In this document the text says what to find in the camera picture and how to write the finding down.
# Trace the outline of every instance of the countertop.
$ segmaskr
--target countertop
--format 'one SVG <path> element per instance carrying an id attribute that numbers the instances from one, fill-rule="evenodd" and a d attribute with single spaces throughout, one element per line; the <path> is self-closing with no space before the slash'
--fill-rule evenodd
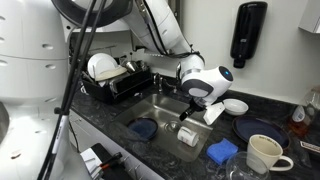
<path id="1" fill-rule="evenodd" d="M 137 96 L 129 97 L 114 105 L 108 105 L 79 91 L 75 95 L 72 109 L 164 179 L 226 179 L 225 163 L 221 166 L 216 164 L 206 155 L 206 150 L 210 145 L 220 142 L 223 138 L 237 145 L 239 151 L 246 150 L 247 144 L 232 129 L 234 116 L 226 113 L 220 115 L 219 119 L 212 125 L 213 130 L 198 158 L 193 162 L 184 162 L 156 145 L 139 141 L 136 134 L 129 131 L 121 123 L 113 121 L 115 116 L 127 108 L 151 94 L 158 93 L 156 86 L 150 86 Z M 182 93 L 173 93 L 166 89 L 161 94 L 182 102 L 189 102 L 190 99 L 190 97 L 183 96 Z M 230 90 L 221 96 L 218 101 L 226 98 L 245 101 L 250 107 L 246 115 L 268 119 L 284 129 L 286 129 L 286 119 L 292 114 L 295 107 L 292 104 Z M 289 133 L 289 136 L 291 144 L 284 155 L 289 156 L 295 165 L 289 171 L 272 171 L 272 179 L 313 179 L 314 175 L 308 152 L 301 148 L 300 140 L 295 135 Z"/>

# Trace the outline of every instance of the black soap dispenser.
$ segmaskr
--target black soap dispenser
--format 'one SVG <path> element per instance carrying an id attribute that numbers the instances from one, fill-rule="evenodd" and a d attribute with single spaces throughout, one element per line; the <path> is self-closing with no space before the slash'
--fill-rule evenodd
<path id="1" fill-rule="evenodd" d="M 266 2 L 248 2 L 240 5 L 230 52 L 235 68 L 243 68 L 246 59 L 253 57 L 267 7 Z"/>

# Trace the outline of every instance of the coffee mug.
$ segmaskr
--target coffee mug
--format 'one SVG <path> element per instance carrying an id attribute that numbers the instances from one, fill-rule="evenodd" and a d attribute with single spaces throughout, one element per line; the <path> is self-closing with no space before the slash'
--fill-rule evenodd
<path id="1" fill-rule="evenodd" d="M 190 129 L 182 126 L 178 132 L 178 139 L 191 147 L 194 147 L 199 141 L 199 135 Z"/>
<path id="2" fill-rule="evenodd" d="M 280 144 L 268 136 L 260 134 L 251 136 L 247 150 L 248 155 L 260 158 L 270 171 L 288 171 L 293 167 L 293 161 L 289 157 L 282 155 L 283 150 Z M 274 167 L 273 165 L 280 159 L 287 161 L 289 165 L 286 167 Z"/>

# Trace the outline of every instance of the dish rack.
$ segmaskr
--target dish rack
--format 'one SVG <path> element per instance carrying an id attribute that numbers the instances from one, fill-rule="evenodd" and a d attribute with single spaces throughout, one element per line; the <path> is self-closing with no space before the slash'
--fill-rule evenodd
<path id="1" fill-rule="evenodd" d="M 92 83 L 82 78 L 86 92 L 99 101 L 107 104 L 120 102 L 129 96 L 134 95 L 140 90 L 152 85 L 152 74 L 150 68 L 145 71 L 138 71 L 117 81 L 108 80 L 103 87 L 97 83 Z"/>

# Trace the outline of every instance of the sink drain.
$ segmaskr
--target sink drain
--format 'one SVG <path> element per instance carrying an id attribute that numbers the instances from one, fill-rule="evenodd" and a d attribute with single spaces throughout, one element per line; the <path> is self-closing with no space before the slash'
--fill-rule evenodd
<path id="1" fill-rule="evenodd" d="M 164 125 L 164 129 L 168 132 L 178 132 L 180 128 L 180 123 L 176 121 L 170 121 L 169 123 Z"/>

